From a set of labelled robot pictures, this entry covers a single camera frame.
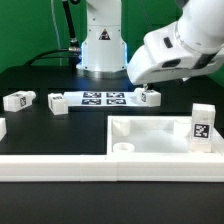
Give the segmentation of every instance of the table surface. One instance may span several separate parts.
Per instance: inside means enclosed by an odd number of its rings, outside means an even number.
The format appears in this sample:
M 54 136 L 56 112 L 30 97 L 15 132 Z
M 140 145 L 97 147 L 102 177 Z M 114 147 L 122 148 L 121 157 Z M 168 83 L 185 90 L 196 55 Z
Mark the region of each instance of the table surface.
M 184 85 L 154 84 L 160 107 L 76 107 L 54 116 L 47 94 L 64 91 L 133 91 L 127 78 L 92 80 L 66 67 L 13 67 L 0 76 L 0 95 L 34 90 L 32 107 L 0 117 L 7 120 L 2 155 L 105 154 L 108 115 L 191 115 L 193 103 L 216 106 L 215 127 L 224 136 L 224 89 L 207 77 Z M 0 223 L 57 224 L 223 224 L 223 183 L 96 182 L 0 183 Z
M 93 80 L 72 74 L 68 67 L 13 67 L 0 76 L 0 96 L 19 90 L 37 94 L 33 105 L 19 112 L 4 112 L 7 136 L 0 154 L 80 155 L 106 154 L 107 117 L 190 116 L 193 103 L 216 106 L 215 127 L 224 135 L 224 89 L 207 77 L 197 77 L 183 85 L 175 81 L 155 83 L 162 94 L 160 107 L 71 107 L 68 115 L 54 116 L 48 108 L 49 93 L 68 91 L 133 91 L 127 77 Z

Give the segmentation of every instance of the green wall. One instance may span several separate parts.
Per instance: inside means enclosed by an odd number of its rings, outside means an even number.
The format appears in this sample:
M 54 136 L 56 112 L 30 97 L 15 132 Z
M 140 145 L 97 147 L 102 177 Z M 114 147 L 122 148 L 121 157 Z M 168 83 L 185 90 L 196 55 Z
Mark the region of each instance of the green wall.
M 177 20 L 181 12 L 175 0 L 142 0 L 153 29 Z M 122 35 L 128 44 L 128 56 L 142 45 L 149 31 L 139 0 L 122 0 Z M 85 1 L 71 5 L 79 41 L 86 36 Z M 55 0 L 55 13 L 62 47 L 69 46 L 69 36 L 61 0 Z M 0 72 L 11 66 L 23 65 L 39 53 L 56 49 L 51 0 L 9 0 L 0 2 Z M 59 65 L 59 60 L 41 60 L 37 65 Z M 224 86 L 224 69 L 211 77 Z

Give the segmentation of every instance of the white cube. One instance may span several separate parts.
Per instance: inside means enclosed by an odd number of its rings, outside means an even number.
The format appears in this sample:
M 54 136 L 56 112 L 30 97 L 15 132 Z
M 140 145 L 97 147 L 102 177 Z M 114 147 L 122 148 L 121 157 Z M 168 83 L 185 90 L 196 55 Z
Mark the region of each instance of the white cube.
M 136 88 L 134 92 L 135 92 L 137 101 L 142 102 L 142 93 L 145 92 L 145 89 L 144 88 Z
M 149 107 L 158 107 L 161 105 L 161 93 L 155 90 L 147 90 L 142 93 L 142 101 Z
M 5 135 L 6 135 L 5 118 L 0 118 L 0 141 L 3 139 Z
M 30 105 L 32 100 L 36 97 L 33 91 L 18 91 L 11 95 L 3 97 L 3 104 L 5 111 L 17 112 Z
M 193 104 L 190 150 L 211 152 L 212 131 L 215 122 L 215 106 Z
M 48 95 L 48 106 L 54 115 L 68 114 L 68 101 L 61 93 Z

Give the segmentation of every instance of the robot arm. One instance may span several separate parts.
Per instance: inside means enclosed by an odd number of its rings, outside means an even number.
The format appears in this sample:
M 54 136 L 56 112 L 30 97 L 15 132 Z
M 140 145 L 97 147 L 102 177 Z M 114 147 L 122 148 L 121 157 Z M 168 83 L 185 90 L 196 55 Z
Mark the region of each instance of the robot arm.
M 189 0 L 179 21 L 144 37 L 127 68 L 131 82 L 153 83 L 218 70 L 224 63 L 223 10 L 223 0 Z

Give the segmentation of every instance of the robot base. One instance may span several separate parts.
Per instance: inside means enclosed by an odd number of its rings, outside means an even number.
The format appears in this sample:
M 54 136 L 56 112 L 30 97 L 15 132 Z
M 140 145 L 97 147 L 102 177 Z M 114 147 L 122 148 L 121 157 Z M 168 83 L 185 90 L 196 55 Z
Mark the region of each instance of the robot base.
M 77 74 L 94 79 L 118 79 L 127 76 L 127 70 L 123 69 L 116 72 L 89 71 L 77 69 Z

